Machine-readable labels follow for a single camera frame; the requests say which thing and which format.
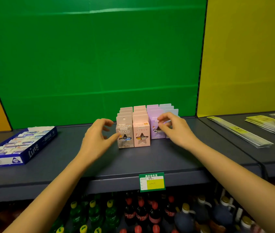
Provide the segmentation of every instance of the left hand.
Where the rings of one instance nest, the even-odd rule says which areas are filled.
[[[107,139],[102,130],[109,131],[106,126],[111,127],[114,122],[110,119],[97,119],[85,133],[80,151],[76,158],[81,162],[94,162],[117,140],[120,133],[115,133]]]

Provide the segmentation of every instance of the hand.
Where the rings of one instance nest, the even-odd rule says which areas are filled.
[[[102,130],[109,131],[105,125],[111,127],[113,123],[109,119],[97,119],[87,130],[80,151],[76,156],[80,158],[81,162],[94,162],[117,140],[120,133],[115,133],[108,139],[102,135]]]
[[[198,141],[198,138],[189,128],[185,119],[182,119],[171,112],[164,113],[160,115],[157,120],[158,126],[163,130],[167,136],[180,147],[184,149],[189,149],[189,145],[193,142]]]

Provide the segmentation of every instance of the green screen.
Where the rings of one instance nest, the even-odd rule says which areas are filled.
[[[195,114],[206,0],[0,0],[0,98],[14,129]]]

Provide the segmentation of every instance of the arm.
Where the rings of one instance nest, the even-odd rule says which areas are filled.
[[[267,232],[275,232],[275,186],[201,142],[186,121],[172,113],[158,117],[159,127],[191,152]]]
[[[49,231],[85,170],[119,137],[118,133],[108,139],[103,136],[102,130],[109,131],[104,125],[110,127],[113,122],[109,119],[97,119],[93,123],[85,133],[77,156],[11,223],[4,233]]]

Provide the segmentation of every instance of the green price label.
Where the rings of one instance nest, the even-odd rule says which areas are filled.
[[[165,174],[163,172],[140,174],[140,192],[165,190]]]

